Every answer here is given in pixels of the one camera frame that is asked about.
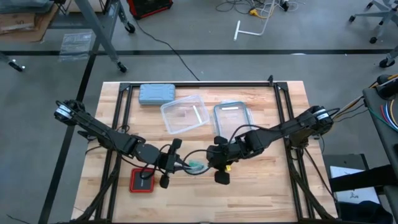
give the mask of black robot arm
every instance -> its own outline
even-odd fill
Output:
[[[264,152],[273,141],[286,137],[291,148],[304,148],[308,145],[308,137],[322,135],[330,130],[333,120],[324,107],[313,106],[296,118],[286,121],[272,128],[259,128],[231,138],[229,141],[222,137],[215,137],[215,146],[209,146],[206,158],[210,167],[218,171],[215,181],[229,184],[229,174],[226,166],[240,159],[249,159]]]
[[[85,111],[84,104],[79,101],[67,100],[63,103],[57,101],[57,105],[58,108],[54,112],[55,119],[67,125],[79,125],[85,130],[79,131],[79,134],[87,139],[97,138],[99,144],[106,149],[115,150],[118,154],[130,158],[136,157],[139,161],[156,165],[167,173],[181,170],[181,167],[174,166],[175,163],[188,166],[176,153],[181,146],[179,139],[174,139],[172,147],[167,153],[160,152],[155,146],[146,144],[144,138],[113,130],[98,121]]]

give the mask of clear plastic container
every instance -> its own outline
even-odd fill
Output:
[[[188,96],[160,107],[167,131],[178,134],[209,122],[210,117],[199,95]]]
[[[251,123],[246,105],[241,101],[216,105],[214,107],[214,120],[217,135],[228,140],[240,125]],[[250,130],[250,127],[243,127],[238,130],[235,136]]]

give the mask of gray floor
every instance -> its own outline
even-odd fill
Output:
[[[350,14],[367,1],[307,0],[295,12],[276,10],[262,37],[240,35],[233,42],[238,19],[243,27],[258,29],[259,19],[237,12],[217,12],[221,1],[175,1],[173,8],[140,21],[146,31],[176,49],[385,49],[398,42],[390,24],[376,45],[368,43],[377,19]],[[58,50],[63,32],[50,30],[41,44],[0,43],[1,50]],[[163,50],[166,46],[141,32],[127,35],[118,23],[114,40],[119,50]],[[398,73],[377,64],[385,55],[201,55],[183,56],[201,80],[303,80],[312,105],[343,106],[361,94],[377,76]],[[57,62],[57,57],[17,57],[27,67],[17,73],[0,63],[0,223],[18,223],[10,214],[36,223],[57,160],[65,125],[53,119],[55,100],[76,97],[86,61]],[[105,81],[194,80],[176,56],[121,57],[129,67],[118,72],[106,56],[97,57],[84,103],[94,113]],[[325,136],[325,154],[365,153],[371,167],[388,163],[368,113],[338,123]],[[72,212],[84,160],[86,141],[73,138],[62,175],[51,222],[67,221]]]

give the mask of chair wheel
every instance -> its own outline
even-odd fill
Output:
[[[366,9],[370,9],[372,6],[373,6],[373,3],[370,2],[370,3],[366,6]]]
[[[127,67],[124,66],[121,62],[118,62],[118,68],[119,68],[120,72],[125,73],[127,71]]]
[[[349,22],[354,22],[354,20],[355,20],[355,16],[350,16],[348,19]]]
[[[387,62],[388,62],[388,59],[386,59],[386,58],[381,60],[380,63],[379,63],[379,67],[388,68],[390,66],[393,66],[396,63],[395,60],[392,60],[392,62],[389,65],[387,64]]]
[[[124,27],[130,34],[133,34],[136,31],[136,28],[130,23],[127,22],[127,27]]]
[[[371,40],[369,40],[369,43],[374,44],[374,43],[376,43],[376,41],[377,41],[377,38],[372,37]]]
[[[289,4],[288,4],[288,2],[286,1],[286,2],[284,2],[283,4],[282,4],[282,9],[284,9],[284,11],[285,12],[287,12],[288,10],[289,10]]]

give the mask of wooden table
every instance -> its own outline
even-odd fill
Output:
[[[309,105],[303,82],[288,82],[294,114],[305,111]],[[112,125],[119,83],[104,83],[95,114],[96,119]],[[279,116],[273,88],[269,87],[195,87],[177,88],[176,99],[201,95],[209,114],[213,107],[223,100],[245,102],[251,110],[254,123],[266,128],[279,124]],[[147,143],[161,147],[173,138],[183,140],[178,153],[184,157],[195,149],[206,149],[213,144],[214,128],[209,122],[182,134],[170,135],[160,113],[159,106],[141,106],[138,102],[139,89],[134,89],[129,114],[129,133],[138,134]],[[284,104],[285,117],[287,110]],[[323,178],[327,180],[320,147],[316,140],[310,140],[307,147],[317,163]],[[97,142],[88,148],[97,146]],[[88,153],[75,201],[72,218],[78,217],[99,191],[103,173],[105,149]],[[192,159],[205,161],[205,154],[197,153]],[[307,156],[303,157],[308,182],[313,194],[326,210],[336,216],[332,197],[322,186],[321,180]],[[155,189],[151,194],[132,194],[129,191],[131,169],[122,162],[114,222],[295,222],[297,221],[289,172],[287,169],[284,143],[273,142],[261,155],[240,160],[232,165],[231,183],[221,185],[214,182],[214,170],[199,176],[184,172],[170,175],[168,189],[159,186],[161,174],[156,172]],[[301,194],[303,214],[307,216],[305,200]],[[106,214],[108,198],[104,202]]]

